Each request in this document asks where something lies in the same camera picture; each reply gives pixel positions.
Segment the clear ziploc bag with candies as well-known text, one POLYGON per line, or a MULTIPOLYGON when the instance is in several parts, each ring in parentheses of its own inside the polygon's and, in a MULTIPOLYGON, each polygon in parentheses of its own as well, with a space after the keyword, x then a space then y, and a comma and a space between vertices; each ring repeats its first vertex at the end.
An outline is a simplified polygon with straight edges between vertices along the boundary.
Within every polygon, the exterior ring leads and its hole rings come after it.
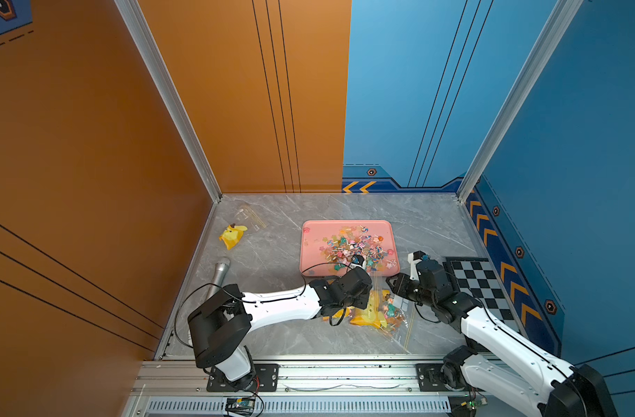
POLYGON ((259 232, 267 227, 267 222, 249 204, 243 203, 234 212, 234 217, 218 239, 227 250, 235 248, 246 235, 259 232))

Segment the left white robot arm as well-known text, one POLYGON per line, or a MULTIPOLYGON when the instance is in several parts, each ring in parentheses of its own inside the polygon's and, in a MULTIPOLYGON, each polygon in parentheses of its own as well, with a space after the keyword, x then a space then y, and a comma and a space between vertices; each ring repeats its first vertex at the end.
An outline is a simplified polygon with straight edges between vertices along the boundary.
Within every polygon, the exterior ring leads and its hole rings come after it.
POLYGON ((245 390, 257 377, 244 345, 249 333, 286 321, 332 319, 349 308, 365 309, 372 285, 363 267, 352 266, 343 276, 279 292, 243 292, 236 284, 219 288, 187 319, 196 367, 208 374, 216 370, 233 389, 245 390))

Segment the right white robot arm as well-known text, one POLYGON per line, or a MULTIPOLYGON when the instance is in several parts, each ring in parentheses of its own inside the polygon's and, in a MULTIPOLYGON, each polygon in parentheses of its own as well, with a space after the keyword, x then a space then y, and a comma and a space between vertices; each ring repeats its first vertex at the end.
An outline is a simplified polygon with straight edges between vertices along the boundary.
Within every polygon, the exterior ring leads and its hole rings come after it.
POLYGON ((454 391, 482 389, 526 416, 615 416, 606 381, 597 370, 575 366, 513 331, 458 281, 422 252, 409 256, 411 272, 386 282, 395 297, 431 308, 449 325, 503 361, 500 367, 473 347, 443 359, 441 381, 454 391))

